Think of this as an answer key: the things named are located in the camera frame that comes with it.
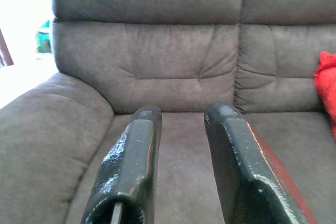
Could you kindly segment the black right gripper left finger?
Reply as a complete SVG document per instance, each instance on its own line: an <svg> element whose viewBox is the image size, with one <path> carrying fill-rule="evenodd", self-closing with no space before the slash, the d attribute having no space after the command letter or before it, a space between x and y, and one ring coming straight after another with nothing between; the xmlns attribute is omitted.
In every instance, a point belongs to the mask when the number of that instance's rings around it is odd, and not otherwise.
<svg viewBox="0 0 336 224"><path fill-rule="evenodd" d="M154 223L162 115L138 109L103 158L81 223Z"/></svg>

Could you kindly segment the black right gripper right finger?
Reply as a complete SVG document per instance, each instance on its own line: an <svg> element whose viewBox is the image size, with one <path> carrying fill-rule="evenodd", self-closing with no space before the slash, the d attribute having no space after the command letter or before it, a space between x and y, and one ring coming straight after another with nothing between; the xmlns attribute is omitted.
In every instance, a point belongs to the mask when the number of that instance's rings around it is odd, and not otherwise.
<svg viewBox="0 0 336 224"><path fill-rule="evenodd" d="M204 112L226 223L309 223L309 207L285 167L231 104Z"/></svg>

